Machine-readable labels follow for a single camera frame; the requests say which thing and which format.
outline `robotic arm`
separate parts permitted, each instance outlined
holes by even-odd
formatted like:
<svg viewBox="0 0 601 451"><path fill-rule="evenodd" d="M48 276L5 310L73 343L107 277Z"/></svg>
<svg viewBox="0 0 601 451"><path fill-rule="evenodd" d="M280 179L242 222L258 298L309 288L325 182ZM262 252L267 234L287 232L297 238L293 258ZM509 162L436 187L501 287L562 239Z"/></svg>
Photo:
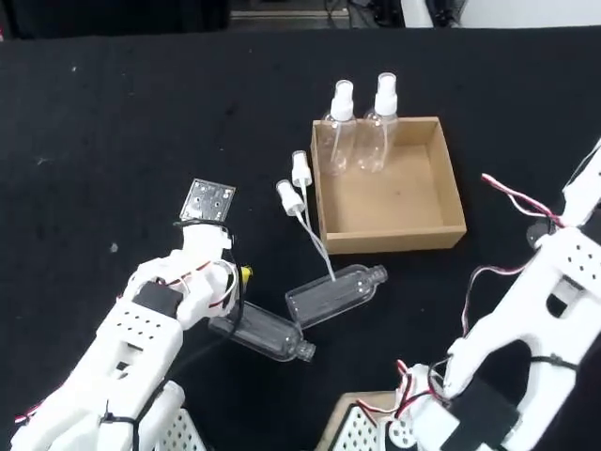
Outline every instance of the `robotic arm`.
<svg viewBox="0 0 601 451"><path fill-rule="evenodd" d="M526 451L537 444L574 388L576 369L601 333L601 246L580 230L601 200L600 147L601 141L563 189L562 227L537 241L535 256L497 308L448 350L442 393L451 406L469 391L476 370L493 351L516 340L532 351L517 421L493 447L502 444L508 451ZM550 296L565 304L559 316L547 308ZM412 371L424 385L429 376L422 365ZM470 435L469 419L457 418L452 407L443 407L432 397L418 400L408 410L416 439L426 451L459 449L453 448L460 442L457 437ZM482 448L473 447L474 451L490 449L479 444Z"/></svg>
<svg viewBox="0 0 601 451"><path fill-rule="evenodd" d="M138 267L67 380L14 435L13 451L153 448L184 401L183 390L163 380L183 331L227 315L242 282L222 259L232 242L219 222L233 194L194 181L180 215L193 220L184 223L182 249ZM194 221L203 216L214 224Z"/></svg>

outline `clear plastic bottle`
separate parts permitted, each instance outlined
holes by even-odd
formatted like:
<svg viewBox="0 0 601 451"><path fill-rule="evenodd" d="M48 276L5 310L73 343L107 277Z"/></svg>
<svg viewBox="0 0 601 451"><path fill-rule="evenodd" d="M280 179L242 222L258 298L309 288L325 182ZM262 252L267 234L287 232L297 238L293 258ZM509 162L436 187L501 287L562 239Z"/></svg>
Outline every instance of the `clear plastic bottle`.
<svg viewBox="0 0 601 451"><path fill-rule="evenodd" d="M387 279L381 265L350 265L336 272L336 280L321 277L288 291L285 300L292 318L302 329L308 329L371 300L378 285Z"/></svg>
<svg viewBox="0 0 601 451"><path fill-rule="evenodd" d="M317 140L319 168L326 174L337 176L347 170L357 128L353 108L353 84L349 80L340 80L336 84L330 111L323 117L330 124Z"/></svg>
<svg viewBox="0 0 601 451"><path fill-rule="evenodd" d="M208 322L209 329L229 334L237 313L235 309L228 317L212 318ZM288 362L295 357L311 362L316 351L315 345L303 339L297 324L252 303L244 303L242 321L232 339L280 362Z"/></svg>
<svg viewBox="0 0 601 451"><path fill-rule="evenodd" d="M357 149L357 164L363 170L378 172L384 168L396 132L396 77L385 72L378 77L374 108L367 112L367 128Z"/></svg>

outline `yellow component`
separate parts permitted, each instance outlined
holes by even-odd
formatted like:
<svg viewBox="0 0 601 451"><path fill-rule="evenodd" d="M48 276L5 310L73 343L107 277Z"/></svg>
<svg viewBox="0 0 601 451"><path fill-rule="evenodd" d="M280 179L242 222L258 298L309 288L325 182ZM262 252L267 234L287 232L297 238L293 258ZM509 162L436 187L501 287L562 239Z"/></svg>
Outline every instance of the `yellow component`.
<svg viewBox="0 0 601 451"><path fill-rule="evenodd" d="M244 288L246 288L246 284L248 284L248 280L251 278L251 275L253 275L253 268L251 268L250 266L243 266L242 267L242 284L243 284Z"/></svg>

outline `open cardboard box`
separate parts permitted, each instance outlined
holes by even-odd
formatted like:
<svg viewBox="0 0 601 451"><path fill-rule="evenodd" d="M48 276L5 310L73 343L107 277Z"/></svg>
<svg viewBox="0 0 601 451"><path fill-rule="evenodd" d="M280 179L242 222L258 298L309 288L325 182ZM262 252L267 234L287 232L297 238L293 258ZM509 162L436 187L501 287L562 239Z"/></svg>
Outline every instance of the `open cardboard box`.
<svg viewBox="0 0 601 451"><path fill-rule="evenodd" d="M340 176L319 170L317 146L326 123L313 124L311 150L319 231L330 254L453 247L466 223L437 117L397 119L393 147L381 172L351 161ZM358 121L357 140L365 122Z"/></svg>

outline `black tabletop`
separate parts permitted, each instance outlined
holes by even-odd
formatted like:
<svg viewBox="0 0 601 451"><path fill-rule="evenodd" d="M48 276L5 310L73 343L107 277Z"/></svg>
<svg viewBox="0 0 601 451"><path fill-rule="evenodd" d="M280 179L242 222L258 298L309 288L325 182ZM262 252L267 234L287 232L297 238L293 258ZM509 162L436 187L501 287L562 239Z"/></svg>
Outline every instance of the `black tabletop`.
<svg viewBox="0 0 601 451"><path fill-rule="evenodd" d="M181 244L171 224L194 177L238 187L228 221L254 269L249 301L286 316L285 292L325 268L274 184L289 177L290 153L309 147L337 79L355 83L362 115L389 70L400 115L440 117L466 237L452 250L333 257L336 268L383 264L390 280L369 304L306 332L310 364L227 343L177 378L218 451L312 449L340 395L393 389L396 358L444 355L474 266L529 257L529 218L479 176L559 198L601 134L600 45L596 27L0 44L3 438L14 413L68 376L137 264ZM483 276L472 320L510 283ZM181 354L212 338L197 325ZM512 347L493 360L488 379L518 396L528 355ZM595 355L539 449L596 448L600 374Z"/></svg>

